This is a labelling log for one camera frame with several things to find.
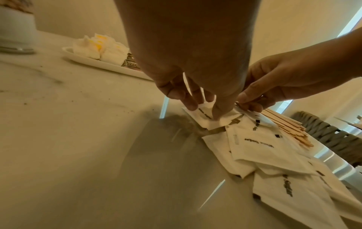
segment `wicker chair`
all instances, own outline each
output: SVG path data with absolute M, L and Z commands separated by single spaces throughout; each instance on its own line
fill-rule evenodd
M 303 123 L 306 132 L 356 167 L 362 164 L 362 139 L 339 130 L 317 116 L 300 111 L 292 118 Z

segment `white marble surface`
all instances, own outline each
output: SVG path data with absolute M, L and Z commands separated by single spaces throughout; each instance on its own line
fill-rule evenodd
M 71 42 L 0 54 L 0 228 L 307 228 L 253 200 L 179 102 L 159 120 L 153 82 L 71 62 Z

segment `table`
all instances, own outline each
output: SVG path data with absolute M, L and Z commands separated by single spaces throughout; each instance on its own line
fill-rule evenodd
M 0 228 L 307 228 L 254 201 L 179 101 L 158 119 L 153 82 L 67 60 L 71 43 L 0 54 Z
M 350 123 L 350 122 L 348 122 L 348 121 L 342 120 L 342 119 L 337 118 L 337 117 L 334 117 L 334 118 L 336 118 L 336 119 L 338 119 L 338 120 L 340 120 L 340 121 L 342 121 L 342 122 L 345 122 L 345 123 L 347 123 L 347 124 L 350 125 L 350 126 L 354 126 L 354 127 L 358 128 L 358 129 L 362 130 L 362 124 Z

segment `hand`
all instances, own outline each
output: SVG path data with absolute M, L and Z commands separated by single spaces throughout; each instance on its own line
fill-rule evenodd
M 348 37 L 272 55 L 249 67 L 245 90 L 237 101 L 244 110 L 261 112 L 276 102 L 308 97 L 353 77 Z
M 116 3 L 136 62 L 162 93 L 189 110 L 216 95 L 214 119 L 233 108 L 244 87 L 259 1 Z

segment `white tray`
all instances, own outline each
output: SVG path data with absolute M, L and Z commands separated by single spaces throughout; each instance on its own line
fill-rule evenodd
M 103 61 L 100 61 L 100 60 L 94 60 L 94 59 L 91 59 L 91 58 L 88 58 L 88 57 L 82 57 L 80 55 L 74 54 L 73 53 L 73 47 L 63 47 L 62 50 L 65 53 L 65 56 L 67 58 L 69 58 L 69 59 L 71 59 L 71 60 L 73 60 L 75 62 L 82 63 L 82 64 L 89 65 L 89 66 L 93 66 L 93 67 L 96 67 L 96 68 L 101 68 L 101 69 L 106 69 L 106 70 L 109 70 L 109 71 L 114 71 L 114 72 L 126 74 L 126 75 L 135 76 L 135 77 L 146 79 L 146 80 L 152 80 L 144 72 L 134 70 L 134 69 L 130 69 L 130 68 L 126 68 L 126 67 L 122 67 L 122 66 L 119 66 L 119 65 L 110 64 L 110 63 L 103 62 Z

